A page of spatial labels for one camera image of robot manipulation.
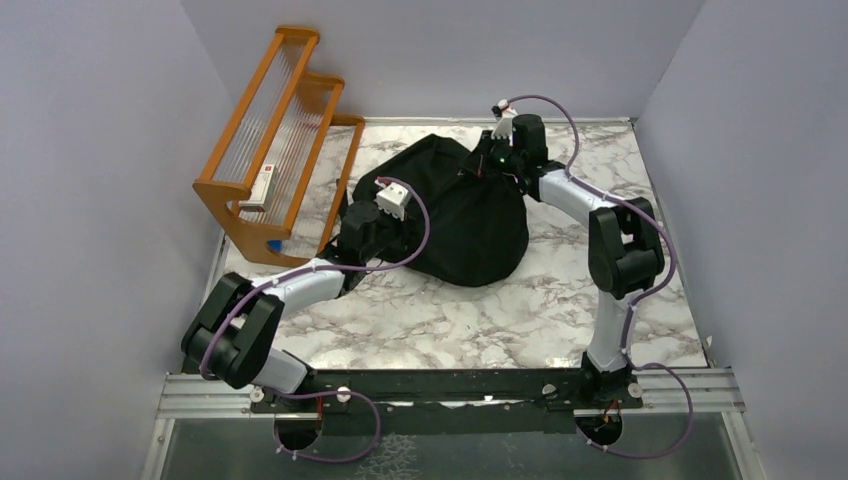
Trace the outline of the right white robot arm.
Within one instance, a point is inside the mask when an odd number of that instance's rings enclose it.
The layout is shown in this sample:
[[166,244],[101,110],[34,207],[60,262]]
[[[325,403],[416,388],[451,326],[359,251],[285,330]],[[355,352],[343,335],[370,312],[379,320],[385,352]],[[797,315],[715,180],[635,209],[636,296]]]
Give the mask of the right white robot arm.
[[594,333],[584,352],[579,398],[600,407],[630,382],[635,306],[665,268],[653,206],[615,198],[550,159],[546,127],[535,114],[501,113],[472,158],[506,177],[522,195],[553,207],[588,230],[588,269],[599,291]]

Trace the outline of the black backpack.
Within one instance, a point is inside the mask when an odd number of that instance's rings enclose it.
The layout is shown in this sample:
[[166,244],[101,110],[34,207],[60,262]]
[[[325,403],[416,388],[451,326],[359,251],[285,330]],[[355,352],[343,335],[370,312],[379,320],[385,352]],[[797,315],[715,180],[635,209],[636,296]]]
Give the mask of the black backpack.
[[420,196],[408,205],[405,239],[379,259],[398,263],[422,241],[427,244],[409,268],[463,287],[508,278],[529,243],[523,196],[512,178],[479,164],[477,153],[458,141],[429,134],[363,174],[352,198],[371,200],[378,177],[397,178]]

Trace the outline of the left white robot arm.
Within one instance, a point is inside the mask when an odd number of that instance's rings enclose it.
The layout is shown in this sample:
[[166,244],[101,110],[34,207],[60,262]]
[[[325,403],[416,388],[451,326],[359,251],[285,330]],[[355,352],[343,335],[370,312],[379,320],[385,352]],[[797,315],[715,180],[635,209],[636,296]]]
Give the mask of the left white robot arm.
[[288,409],[306,408],[314,397],[311,368],[273,348],[280,321],[351,292],[373,272],[369,261],[407,239],[414,221],[404,200],[357,201],[335,239],[303,266],[259,284],[237,273],[222,276],[184,334],[182,352],[207,380],[274,389]]

